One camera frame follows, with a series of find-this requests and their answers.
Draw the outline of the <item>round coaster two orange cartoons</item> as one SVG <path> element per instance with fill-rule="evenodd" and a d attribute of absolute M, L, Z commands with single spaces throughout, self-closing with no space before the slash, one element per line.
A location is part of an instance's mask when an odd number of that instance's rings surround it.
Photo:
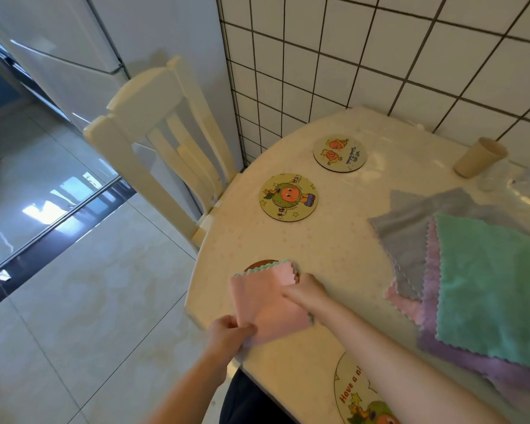
<path fill-rule="evenodd" d="M 368 159 L 367 149 L 358 137 L 344 134 L 318 138 L 312 146 L 312 154 L 320 166 L 339 173 L 359 170 Z"/>

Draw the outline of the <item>green cloth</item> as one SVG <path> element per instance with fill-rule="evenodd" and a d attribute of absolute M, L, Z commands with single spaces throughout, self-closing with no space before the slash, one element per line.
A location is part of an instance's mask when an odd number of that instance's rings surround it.
<path fill-rule="evenodd" d="M 530 367 L 530 235 L 438 213 L 436 338 Z"/>

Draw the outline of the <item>cream patterned tablecloth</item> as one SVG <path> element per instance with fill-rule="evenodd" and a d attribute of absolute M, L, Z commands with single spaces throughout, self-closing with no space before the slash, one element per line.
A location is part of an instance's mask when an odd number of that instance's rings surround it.
<path fill-rule="evenodd" d="M 358 136 L 366 164 L 355 172 L 324 169 L 312 155 L 319 138 Z M 390 211 L 390 192 L 431 196 L 463 187 L 479 204 L 501 206 L 530 231 L 530 207 L 505 192 L 482 192 L 475 180 L 454 174 L 452 165 L 467 150 L 408 123 L 363 107 L 314 121 L 282 138 L 259 156 L 225 193 L 198 253 L 186 295 L 185 313 L 207 329 L 234 314 L 229 279 L 251 264 L 293 261 L 311 272 L 328 292 L 382 332 L 449 378 L 473 392 L 514 424 L 530 423 L 530 409 L 514 409 L 489 382 L 417 349 L 418 330 L 382 296 L 393 265 L 368 218 Z M 301 221 L 269 217 L 259 203 L 264 183 L 280 173 L 296 173 L 319 192 L 317 207 Z"/>

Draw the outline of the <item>pink cloth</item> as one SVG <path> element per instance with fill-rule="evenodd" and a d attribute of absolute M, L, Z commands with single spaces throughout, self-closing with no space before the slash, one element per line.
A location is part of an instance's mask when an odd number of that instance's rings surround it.
<path fill-rule="evenodd" d="M 230 278 L 237 323 L 256 328 L 244 347 L 273 342 L 313 326 L 313 316 L 283 296 L 282 288 L 296 283 L 297 270 L 290 260 L 267 263 Z"/>
<path fill-rule="evenodd" d="M 421 301 L 415 299 L 408 299 L 397 292 L 397 284 L 393 281 L 383 297 L 395 307 L 401 314 L 415 323 L 417 326 L 423 325 L 423 304 Z"/>

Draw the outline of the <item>grey cloth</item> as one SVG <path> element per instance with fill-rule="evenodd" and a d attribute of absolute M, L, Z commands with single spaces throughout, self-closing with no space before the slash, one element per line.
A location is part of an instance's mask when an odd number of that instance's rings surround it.
<path fill-rule="evenodd" d="M 429 197 L 398 190 L 390 191 L 390 211 L 368 221 L 379 243 L 391 259 L 397 293 L 406 299 L 422 301 L 427 247 L 427 230 L 436 213 L 471 218 L 487 224 L 530 231 L 495 205 L 479 205 L 462 188 Z"/>

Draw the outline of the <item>round coaster green fruit cartoon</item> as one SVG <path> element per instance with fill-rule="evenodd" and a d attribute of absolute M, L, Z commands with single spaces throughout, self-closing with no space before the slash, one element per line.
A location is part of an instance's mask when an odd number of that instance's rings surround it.
<path fill-rule="evenodd" d="M 319 192 L 308 178 L 298 173 L 279 173 L 261 186 L 258 201 L 266 215 L 277 221 L 301 221 L 319 203 Z"/>

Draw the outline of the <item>purple cloth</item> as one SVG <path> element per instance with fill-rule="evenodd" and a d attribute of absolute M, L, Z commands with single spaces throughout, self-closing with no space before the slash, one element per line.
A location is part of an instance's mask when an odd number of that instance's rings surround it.
<path fill-rule="evenodd" d="M 447 362 L 474 371 L 487 378 L 497 392 L 515 408 L 530 412 L 530 367 L 497 357 L 488 357 L 438 341 L 437 312 L 440 290 L 440 246 L 436 221 L 431 217 L 427 228 L 422 325 L 418 347 Z"/>

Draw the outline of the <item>person's right forearm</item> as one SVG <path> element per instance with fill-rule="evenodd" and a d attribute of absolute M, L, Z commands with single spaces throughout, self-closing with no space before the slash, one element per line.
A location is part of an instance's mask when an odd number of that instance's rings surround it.
<path fill-rule="evenodd" d="M 403 424 L 510 424 L 346 306 L 322 297 L 310 311 L 352 354 Z"/>

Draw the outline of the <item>person's dark trousers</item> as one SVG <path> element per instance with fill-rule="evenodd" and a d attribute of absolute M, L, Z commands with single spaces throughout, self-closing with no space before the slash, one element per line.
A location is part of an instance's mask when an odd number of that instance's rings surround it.
<path fill-rule="evenodd" d="M 297 423 L 239 369 L 226 392 L 219 424 Z"/>

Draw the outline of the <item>white refrigerator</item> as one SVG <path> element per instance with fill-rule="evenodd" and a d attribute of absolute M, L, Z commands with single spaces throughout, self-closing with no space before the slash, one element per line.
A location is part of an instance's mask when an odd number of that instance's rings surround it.
<path fill-rule="evenodd" d="M 79 130 L 129 79 L 88 0 L 0 0 L 0 45 Z"/>

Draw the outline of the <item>person's left hand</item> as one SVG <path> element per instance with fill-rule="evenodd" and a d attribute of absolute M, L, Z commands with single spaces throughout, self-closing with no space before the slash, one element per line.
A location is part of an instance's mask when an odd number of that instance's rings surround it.
<path fill-rule="evenodd" d="M 232 342 L 232 328 L 234 327 L 239 327 L 239 324 L 233 315 L 223 315 L 211 323 L 207 333 L 204 355 L 209 357 L 213 363 L 222 366 L 227 365 L 246 344 L 234 344 Z"/>

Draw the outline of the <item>person's left forearm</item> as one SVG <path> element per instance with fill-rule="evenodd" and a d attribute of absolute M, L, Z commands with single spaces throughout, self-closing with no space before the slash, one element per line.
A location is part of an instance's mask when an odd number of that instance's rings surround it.
<path fill-rule="evenodd" d="M 231 360 L 217 352 L 202 354 L 144 424 L 202 424 Z"/>

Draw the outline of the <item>round coaster with red lettering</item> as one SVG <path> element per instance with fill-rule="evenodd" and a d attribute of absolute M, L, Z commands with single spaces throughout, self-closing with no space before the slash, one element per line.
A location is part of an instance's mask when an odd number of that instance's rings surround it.
<path fill-rule="evenodd" d="M 348 352 L 337 363 L 333 391 L 344 424 L 401 424 Z"/>

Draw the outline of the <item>cream wooden chair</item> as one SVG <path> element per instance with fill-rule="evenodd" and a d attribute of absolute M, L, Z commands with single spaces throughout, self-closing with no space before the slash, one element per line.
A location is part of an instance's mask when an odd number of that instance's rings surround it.
<path fill-rule="evenodd" d="M 176 113 L 186 102 L 210 145 L 223 177 Z M 111 99 L 107 114 L 85 127 L 92 145 L 136 192 L 199 250 L 228 188 L 241 177 L 234 157 L 188 62 L 175 56 L 166 66 L 146 70 Z M 194 221 L 136 156 L 133 145 L 147 139 L 156 154 L 194 193 L 202 215 Z"/>

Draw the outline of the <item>beige cup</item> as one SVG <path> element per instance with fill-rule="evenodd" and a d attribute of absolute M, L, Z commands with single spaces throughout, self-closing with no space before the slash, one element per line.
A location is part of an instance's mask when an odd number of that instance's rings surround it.
<path fill-rule="evenodd" d="M 502 143 L 481 137 L 454 163 L 452 169 L 462 178 L 474 178 L 507 158 L 508 154 L 508 149 Z"/>

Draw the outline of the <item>person's right hand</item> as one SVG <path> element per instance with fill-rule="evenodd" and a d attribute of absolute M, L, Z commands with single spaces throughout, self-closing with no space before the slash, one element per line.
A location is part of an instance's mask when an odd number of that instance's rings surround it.
<path fill-rule="evenodd" d="M 295 284 L 281 288 L 283 297 L 304 308 L 314 316 L 321 316 L 330 296 L 325 286 L 311 273 L 302 273 Z"/>

